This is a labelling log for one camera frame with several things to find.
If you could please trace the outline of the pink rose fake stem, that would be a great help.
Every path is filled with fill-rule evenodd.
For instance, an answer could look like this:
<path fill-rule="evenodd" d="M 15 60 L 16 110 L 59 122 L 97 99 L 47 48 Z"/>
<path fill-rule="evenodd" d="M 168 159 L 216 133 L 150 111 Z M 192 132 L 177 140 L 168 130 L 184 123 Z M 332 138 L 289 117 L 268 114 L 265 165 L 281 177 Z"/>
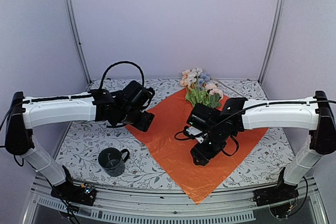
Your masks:
<path fill-rule="evenodd" d="M 224 98 L 222 90 L 216 84 L 209 83 L 205 85 L 206 100 L 205 105 L 210 108 L 221 107 L 221 100 Z"/>

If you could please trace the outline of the blue fake flower stem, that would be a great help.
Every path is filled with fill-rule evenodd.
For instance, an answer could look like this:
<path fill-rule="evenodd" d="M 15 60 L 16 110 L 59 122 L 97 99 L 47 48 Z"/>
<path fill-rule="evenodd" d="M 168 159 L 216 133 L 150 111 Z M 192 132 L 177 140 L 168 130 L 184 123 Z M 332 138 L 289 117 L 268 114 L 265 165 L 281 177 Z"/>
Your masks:
<path fill-rule="evenodd" d="M 209 83 L 210 76 L 207 73 L 200 73 L 197 77 L 197 91 L 199 103 L 203 103 L 207 97 L 207 91 L 205 90 L 205 86 Z"/>

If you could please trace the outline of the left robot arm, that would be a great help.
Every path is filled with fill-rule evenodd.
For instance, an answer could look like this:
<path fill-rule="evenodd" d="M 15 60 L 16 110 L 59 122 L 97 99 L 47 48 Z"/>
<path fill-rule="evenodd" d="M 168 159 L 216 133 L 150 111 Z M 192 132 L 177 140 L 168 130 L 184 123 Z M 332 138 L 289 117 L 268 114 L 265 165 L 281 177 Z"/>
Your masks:
<path fill-rule="evenodd" d="M 142 86 L 115 92 L 94 89 L 47 98 L 29 98 L 24 97 L 22 92 L 16 92 L 2 122 L 6 126 L 4 148 L 29 163 L 67 200 L 73 200 L 78 195 L 77 186 L 73 184 L 67 169 L 33 141 L 33 128 L 70 121 L 107 121 L 110 127 L 129 124 L 146 132 L 154 114 L 145 109 L 154 95 L 152 88 Z"/>

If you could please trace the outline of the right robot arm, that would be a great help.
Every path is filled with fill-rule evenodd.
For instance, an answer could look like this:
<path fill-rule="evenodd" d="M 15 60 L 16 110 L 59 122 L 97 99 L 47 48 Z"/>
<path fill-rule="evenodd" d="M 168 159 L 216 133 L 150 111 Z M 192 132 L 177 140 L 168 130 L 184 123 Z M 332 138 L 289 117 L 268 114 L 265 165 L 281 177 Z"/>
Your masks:
<path fill-rule="evenodd" d="M 277 127 L 308 130 L 305 145 L 280 173 L 279 184 L 271 190 L 271 196 L 282 201 L 323 155 L 335 152 L 335 119 L 331 103 L 323 91 L 296 100 L 230 98 L 222 110 L 198 103 L 192 109 L 183 133 L 197 140 L 191 150 L 194 164 L 205 166 L 224 151 L 227 139 L 234 139 L 239 132 Z"/>

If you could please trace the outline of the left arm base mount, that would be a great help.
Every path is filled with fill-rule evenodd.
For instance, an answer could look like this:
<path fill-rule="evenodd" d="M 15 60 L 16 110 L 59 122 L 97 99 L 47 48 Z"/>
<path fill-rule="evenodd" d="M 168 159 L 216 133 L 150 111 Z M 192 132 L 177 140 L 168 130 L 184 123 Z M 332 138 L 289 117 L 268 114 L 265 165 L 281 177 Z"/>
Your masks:
<path fill-rule="evenodd" d="M 50 195 L 64 201 L 93 206 L 97 194 L 95 187 L 88 183 L 80 186 L 75 185 L 69 170 L 64 166 L 62 167 L 65 171 L 65 182 L 58 186 L 52 186 Z"/>

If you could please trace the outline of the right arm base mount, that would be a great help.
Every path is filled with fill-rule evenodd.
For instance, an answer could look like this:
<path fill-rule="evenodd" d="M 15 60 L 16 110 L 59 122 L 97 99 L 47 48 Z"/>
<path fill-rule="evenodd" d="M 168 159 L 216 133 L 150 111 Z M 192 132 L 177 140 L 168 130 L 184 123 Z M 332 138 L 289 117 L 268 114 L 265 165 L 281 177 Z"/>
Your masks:
<path fill-rule="evenodd" d="M 284 181 L 284 173 L 285 168 L 283 168 L 278 177 L 277 184 L 272 187 L 264 188 L 264 189 L 256 189 L 253 191 L 253 201 L 257 204 L 258 207 L 279 203 L 285 200 L 293 199 L 293 203 L 286 203 L 280 206 L 270 207 L 270 213 L 278 220 L 288 219 L 289 217 L 297 214 L 306 203 L 308 197 L 308 181 L 303 176 L 303 180 L 306 184 L 306 192 L 304 199 L 301 205 L 294 211 L 296 208 L 296 203 L 298 202 L 298 185 L 292 186 L 285 184 Z"/>

